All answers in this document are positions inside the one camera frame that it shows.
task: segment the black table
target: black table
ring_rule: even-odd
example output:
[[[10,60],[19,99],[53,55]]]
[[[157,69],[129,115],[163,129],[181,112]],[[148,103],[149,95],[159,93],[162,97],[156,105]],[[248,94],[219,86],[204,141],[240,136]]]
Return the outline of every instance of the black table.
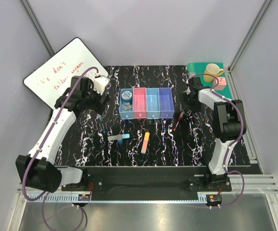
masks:
[[[186,66],[108,66],[111,78],[107,93],[111,100],[102,115],[91,110],[82,113],[69,129],[58,151],[55,164],[67,166],[202,166],[212,158],[215,137],[212,131],[212,110],[188,112],[176,131],[180,106],[179,93],[186,90]],[[121,120],[120,89],[172,88],[175,104],[173,119]],[[144,133],[150,133],[146,154],[141,154]],[[129,133],[122,146],[108,141],[108,135]],[[243,140],[235,146],[230,165],[249,166]]]

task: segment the blue bin compartment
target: blue bin compartment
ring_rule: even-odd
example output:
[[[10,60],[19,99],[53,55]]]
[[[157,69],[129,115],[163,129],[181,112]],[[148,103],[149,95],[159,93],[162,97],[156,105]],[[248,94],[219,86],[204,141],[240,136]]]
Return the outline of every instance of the blue bin compartment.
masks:
[[[160,118],[160,101],[158,88],[147,88],[147,118]]]
[[[159,88],[160,118],[169,119],[174,115],[174,104],[171,88]]]
[[[123,102],[122,102],[122,93],[124,91],[130,91],[132,94],[133,94],[133,99],[132,99],[132,102],[131,104],[133,104],[133,100],[134,100],[134,92],[133,92],[133,89],[132,88],[129,88],[129,89],[121,89],[121,92],[120,92],[120,116],[121,116],[121,119],[134,119],[134,112],[133,112],[133,108],[131,109],[128,109],[128,110],[124,110],[124,108],[126,107]]]

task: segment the gray wall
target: gray wall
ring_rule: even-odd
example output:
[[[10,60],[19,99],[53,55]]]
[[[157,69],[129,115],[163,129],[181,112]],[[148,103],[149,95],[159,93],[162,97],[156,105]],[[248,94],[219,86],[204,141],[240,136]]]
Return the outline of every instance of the gray wall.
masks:
[[[19,184],[15,160],[39,139],[49,108],[23,78],[48,59],[18,0],[0,0],[0,231]]]
[[[278,187],[278,0],[233,70],[266,173]]]
[[[264,0],[29,0],[55,51],[80,37],[103,65],[229,65]]]

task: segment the metal floor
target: metal floor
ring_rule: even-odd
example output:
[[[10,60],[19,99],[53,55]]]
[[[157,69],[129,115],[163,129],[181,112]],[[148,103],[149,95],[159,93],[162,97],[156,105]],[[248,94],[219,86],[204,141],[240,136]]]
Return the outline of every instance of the metal floor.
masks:
[[[234,200],[223,195],[223,204]],[[48,218],[65,207],[65,203],[46,203]],[[89,204],[84,207],[88,224],[80,231],[275,231],[271,212],[264,195],[244,194],[228,208],[203,209],[182,204]],[[80,211],[69,207],[48,223],[58,231],[74,229],[81,218]],[[27,203],[21,231],[46,231],[42,222],[41,203]]]

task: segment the plastic bin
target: plastic bin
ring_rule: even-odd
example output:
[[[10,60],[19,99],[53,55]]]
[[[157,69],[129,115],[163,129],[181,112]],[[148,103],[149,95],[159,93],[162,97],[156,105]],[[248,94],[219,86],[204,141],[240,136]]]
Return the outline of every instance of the plastic bin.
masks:
[[[133,110],[134,118],[142,119],[147,117],[147,89],[134,88]]]
[[[158,119],[160,117],[160,102],[158,88],[147,88],[147,118]]]
[[[173,118],[174,104],[171,88],[159,88],[160,118]]]
[[[133,119],[134,118],[134,112],[133,112],[133,108],[131,109],[128,109],[128,110],[124,110],[124,108],[126,107],[123,102],[122,102],[122,93],[124,91],[130,91],[132,94],[133,94],[133,97],[132,97],[132,102],[131,104],[133,103],[134,101],[134,93],[133,93],[133,89],[130,88],[130,89],[121,89],[121,93],[120,93],[120,116],[121,116],[121,119]]]

